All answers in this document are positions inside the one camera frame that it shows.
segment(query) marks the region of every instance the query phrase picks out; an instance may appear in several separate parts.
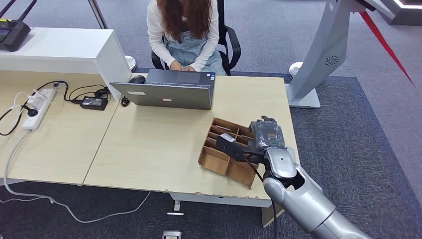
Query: cardboard divider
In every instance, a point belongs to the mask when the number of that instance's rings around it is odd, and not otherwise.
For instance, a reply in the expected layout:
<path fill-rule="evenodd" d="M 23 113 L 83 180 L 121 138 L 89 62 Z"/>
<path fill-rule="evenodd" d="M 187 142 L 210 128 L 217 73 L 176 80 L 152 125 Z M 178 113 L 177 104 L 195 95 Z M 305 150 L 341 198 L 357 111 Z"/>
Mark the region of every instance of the cardboard divider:
<path fill-rule="evenodd" d="M 203 156 L 199 164 L 202 167 L 221 175 L 226 174 L 229 162 L 229 157 L 226 154 L 213 148 L 204 147 L 201 155 Z"/>
<path fill-rule="evenodd" d="M 225 153 L 217 150 L 217 138 L 223 133 L 235 138 L 235 143 L 242 147 L 247 147 L 248 141 L 253 140 L 253 135 L 248 131 L 247 127 L 214 118 L 205 138 L 198 164 L 203 168 L 225 175 L 251 188 L 255 178 L 255 171 L 249 164 L 236 162 Z"/>
<path fill-rule="evenodd" d="M 242 136 L 242 135 L 238 135 L 236 137 L 236 142 L 239 142 L 239 143 L 242 143 L 242 144 L 245 144 L 245 145 L 248 145 L 248 142 L 250 140 L 252 140 L 252 139 L 245 137 L 245 136 Z"/>
<path fill-rule="evenodd" d="M 217 140 L 214 140 L 212 138 L 207 138 L 205 140 L 204 146 L 209 147 L 209 148 L 214 148 L 215 150 L 217 150 L 216 144 L 217 144 Z"/>
<path fill-rule="evenodd" d="M 255 172 L 247 163 L 236 162 L 231 158 L 226 170 L 226 176 L 237 182 L 252 186 Z"/>
<path fill-rule="evenodd" d="M 219 118 L 214 118 L 214 121 L 212 122 L 212 124 L 216 127 L 226 129 L 226 131 L 230 131 L 232 133 L 237 133 L 237 130 L 238 130 L 237 125 L 230 123 L 228 121 L 219 119 Z"/>
<path fill-rule="evenodd" d="M 224 129 L 222 129 L 221 127 L 217 127 L 217 126 L 215 126 L 215 125 L 211 125 L 210 132 L 212 132 L 212 133 L 216 133 L 216 134 L 218 134 L 218 135 L 221 135 L 221 134 L 227 133 L 227 134 L 229 134 L 230 136 L 232 136 L 233 138 L 234 138 L 234 137 L 236 137 L 236 133 L 232 133 L 232 132 L 230 132 L 230 131 L 224 130 Z"/>
<path fill-rule="evenodd" d="M 213 133 L 213 132 L 208 132 L 208 138 L 212 138 L 217 140 L 217 137 L 219 136 L 219 134 Z"/>
<path fill-rule="evenodd" d="M 239 128 L 238 135 L 245 136 L 253 140 L 253 134 L 252 132 L 249 132 L 249 128 L 246 128 L 246 127 Z"/>

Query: small black box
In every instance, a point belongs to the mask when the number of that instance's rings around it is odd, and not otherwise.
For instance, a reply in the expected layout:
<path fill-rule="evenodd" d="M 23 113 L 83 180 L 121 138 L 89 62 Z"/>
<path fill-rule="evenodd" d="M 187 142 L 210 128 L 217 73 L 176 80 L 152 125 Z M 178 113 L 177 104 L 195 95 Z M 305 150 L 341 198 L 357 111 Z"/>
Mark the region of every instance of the small black box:
<path fill-rule="evenodd" d="M 106 109 L 108 100 L 106 98 L 85 96 L 80 106 L 84 109 L 103 111 Z"/>

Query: robotic arm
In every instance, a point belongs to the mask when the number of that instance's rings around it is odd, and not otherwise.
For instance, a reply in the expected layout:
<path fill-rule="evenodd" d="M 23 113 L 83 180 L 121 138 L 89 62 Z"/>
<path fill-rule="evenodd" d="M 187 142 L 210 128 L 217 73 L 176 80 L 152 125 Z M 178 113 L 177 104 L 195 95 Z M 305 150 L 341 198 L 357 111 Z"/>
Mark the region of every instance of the robotic arm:
<path fill-rule="evenodd" d="M 248 147 L 241 147 L 230 135 L 222 134 L 217 138 L 217 149 L 236 161 L 264 164 L 265 192 L 314 238 L 369 239 L 335 209 L 322 188 L 294 162 L 295 153 L 284 146 L 277 122 L 262 118 L 264 120 L 250 124 L 254 141 L 251 140 Z"/>

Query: computer mouse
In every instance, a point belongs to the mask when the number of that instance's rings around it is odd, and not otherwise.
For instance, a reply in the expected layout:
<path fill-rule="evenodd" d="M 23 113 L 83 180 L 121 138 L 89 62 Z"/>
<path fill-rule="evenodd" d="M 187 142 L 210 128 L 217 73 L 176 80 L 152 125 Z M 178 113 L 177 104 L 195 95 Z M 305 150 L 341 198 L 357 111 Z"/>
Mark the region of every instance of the computer mouse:
<path fill-rule="evenodd" d="M 145 83 L 145 77 L 143 77 L 141 75 L 137 75 L 137 76 L 133 77 L 132 79 L 130 79 L 129 83 L 144 84 Z"/>

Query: office chair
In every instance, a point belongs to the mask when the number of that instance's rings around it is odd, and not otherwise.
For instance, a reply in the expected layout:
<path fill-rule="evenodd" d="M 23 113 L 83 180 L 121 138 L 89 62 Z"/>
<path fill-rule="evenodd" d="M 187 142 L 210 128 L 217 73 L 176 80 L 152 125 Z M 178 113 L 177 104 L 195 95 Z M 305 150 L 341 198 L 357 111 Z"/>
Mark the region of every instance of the office chair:
<path fill-rule="evenodd" d="M 230 70 L 233 69 L 240 58 L 240 44 L 239 40 L 237 39 L 236 32 L 228 26 L 224 24 L 224 0 L 217 0 L 217 7 L 218 7 L 218 31 L 220 39 L 218 40 L 218 43 L 220 45 L 223 45 L 225 47 L 225 52 L 219 51 L 220 56 L 222 58 L 222 65 L 223 68 L 228 76 L 231 75 Z M 228 37 L 230 39 L 230 44 L 232 47 L 233 56 L 231 60 L 228 58 L 228 45 L 226 36 L 228 34 Z M 164 70 L 163 65 L 161 64 L 161 59 L 153 52 L 151 51 L 151 57 L 152 57 L 152 64 L 156 69 Z"/>

